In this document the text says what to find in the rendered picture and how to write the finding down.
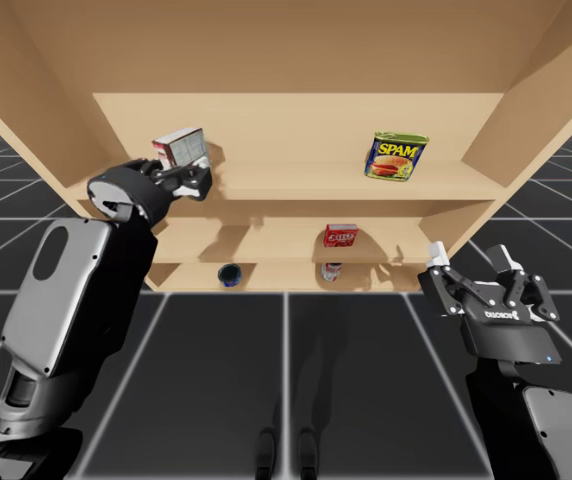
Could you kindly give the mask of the green and blue rectangular can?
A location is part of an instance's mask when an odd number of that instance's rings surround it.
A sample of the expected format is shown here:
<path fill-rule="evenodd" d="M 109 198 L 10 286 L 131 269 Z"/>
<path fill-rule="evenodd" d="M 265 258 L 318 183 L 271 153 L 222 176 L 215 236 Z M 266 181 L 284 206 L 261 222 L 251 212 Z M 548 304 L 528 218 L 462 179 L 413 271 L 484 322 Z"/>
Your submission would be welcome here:
<path fill-rule="evenodd" d="M 366 158 L 364 174 L 374 179 L 406 182 L 428 143 L 429 138 L 424 135 L 377 131 Z"/>

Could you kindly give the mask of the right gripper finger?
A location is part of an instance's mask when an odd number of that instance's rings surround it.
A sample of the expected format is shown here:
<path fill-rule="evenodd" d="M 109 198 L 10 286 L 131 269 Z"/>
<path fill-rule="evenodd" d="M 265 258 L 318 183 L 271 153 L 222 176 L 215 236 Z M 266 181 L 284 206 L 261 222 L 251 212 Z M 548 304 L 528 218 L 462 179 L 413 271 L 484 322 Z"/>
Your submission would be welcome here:
<path fill-rule="evenodd" d="M 560 314 L 550 290 L 541 275 L 527 273 L 513 260 L 507 248 L 499 244 L 486 252 L 494 270 L 496 282 L 505 289 L 503 304 L 524 321 L 557 322 Z"/>
<path fill-rule="evenodd" d="M 490 298 L 483 295 L 479 286 L 450 266 L 450 260 L 441 241 L 430 244 L 429 256 L 430 261 L 426 263 L 426 270 L 418 274 L 417 278 L 424 296 L 439 316 L 464 314 L 465 293 L 478 304 L 491 306 Z"/>

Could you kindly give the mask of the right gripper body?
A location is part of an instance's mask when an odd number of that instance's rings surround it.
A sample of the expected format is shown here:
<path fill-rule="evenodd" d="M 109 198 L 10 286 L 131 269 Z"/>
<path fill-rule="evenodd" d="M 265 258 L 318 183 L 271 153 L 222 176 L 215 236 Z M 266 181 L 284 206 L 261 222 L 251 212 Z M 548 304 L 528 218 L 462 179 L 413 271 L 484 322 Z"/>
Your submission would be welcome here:
<path fill-rule="evenodd" d="M 520 364 L 561 363 L 547 330 L 536 325 L 528 308 L 517 299 L 505 303 L 506 288 L 497 282 L 475 282 L 474 289 L 493 304 L 464 291 L 460 333 L 469 354 L 478 358 Z"/>

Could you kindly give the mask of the blue flat can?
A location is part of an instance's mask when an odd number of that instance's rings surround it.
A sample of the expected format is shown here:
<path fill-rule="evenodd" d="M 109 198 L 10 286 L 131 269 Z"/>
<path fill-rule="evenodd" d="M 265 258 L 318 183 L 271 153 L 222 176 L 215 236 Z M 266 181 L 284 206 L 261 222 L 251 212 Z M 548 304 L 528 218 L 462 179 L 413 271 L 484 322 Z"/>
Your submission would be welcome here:
<path fill-rule="evenodd" d="M 232 288 L 241 282 L 242 269 L 238 264 L 226 264 L 218 270 L 217 277 L 224 287 Z"/>

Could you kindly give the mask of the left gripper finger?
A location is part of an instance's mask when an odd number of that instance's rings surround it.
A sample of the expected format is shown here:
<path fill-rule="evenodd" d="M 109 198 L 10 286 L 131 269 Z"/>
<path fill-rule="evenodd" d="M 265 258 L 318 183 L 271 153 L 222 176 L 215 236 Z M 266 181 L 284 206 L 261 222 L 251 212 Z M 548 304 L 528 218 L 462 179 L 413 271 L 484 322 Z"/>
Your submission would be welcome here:
<path fill-rule="evenodd" d="M 150 178 L 155 185 L 175 199 L 191 197 L 196 201 L 203 201 L 213 184 L 210 162 L 205 157 L 183 167 L 154 170 Z"/>

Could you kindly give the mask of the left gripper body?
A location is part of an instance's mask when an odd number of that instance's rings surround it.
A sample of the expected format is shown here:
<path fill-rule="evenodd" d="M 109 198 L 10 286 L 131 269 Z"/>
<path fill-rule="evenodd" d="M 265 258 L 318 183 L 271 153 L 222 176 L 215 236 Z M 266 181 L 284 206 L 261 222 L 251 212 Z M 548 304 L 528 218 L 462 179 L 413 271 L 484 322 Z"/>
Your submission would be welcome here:
<path fill-rule="evenodd" d="M 155 183 L 159 172 L 162 164 L 158 160 L 132 160 L 88 180 L 87 194 L 109 219 L 126 222 L 135 208 L 149 224 L 157 224 L 170 208 L 170 193 Z"/>

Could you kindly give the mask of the red and white carton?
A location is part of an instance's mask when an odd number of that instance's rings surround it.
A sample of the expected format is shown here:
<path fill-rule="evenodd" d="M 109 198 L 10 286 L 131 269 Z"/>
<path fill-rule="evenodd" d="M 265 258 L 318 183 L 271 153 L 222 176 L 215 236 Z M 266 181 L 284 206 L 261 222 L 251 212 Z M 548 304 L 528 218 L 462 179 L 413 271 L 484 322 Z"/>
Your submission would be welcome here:
<path fill-rule="evenodd" d="M 164 170 L 202 163 L 209 166 L 202 128 L 183 128 L 152 141 Z"/>

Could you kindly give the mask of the pale wooden shelf unit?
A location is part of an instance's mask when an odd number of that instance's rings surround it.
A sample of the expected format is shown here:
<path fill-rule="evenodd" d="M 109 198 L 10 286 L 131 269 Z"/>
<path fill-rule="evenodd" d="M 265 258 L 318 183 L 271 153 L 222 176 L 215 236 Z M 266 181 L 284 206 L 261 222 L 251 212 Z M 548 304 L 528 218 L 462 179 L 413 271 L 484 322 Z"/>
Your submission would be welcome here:
<path fill-rule="evenodd" d="M 213 187 L 155 228 L 157 291 L 413 291 L 572 134 L 572 0 L 0 0 L 0 134 L 79 214 L 203 129 Z M 429 138 L 406 182 L 377 131 Z M 325 248 L 327 224 L 356 224 Z"/>

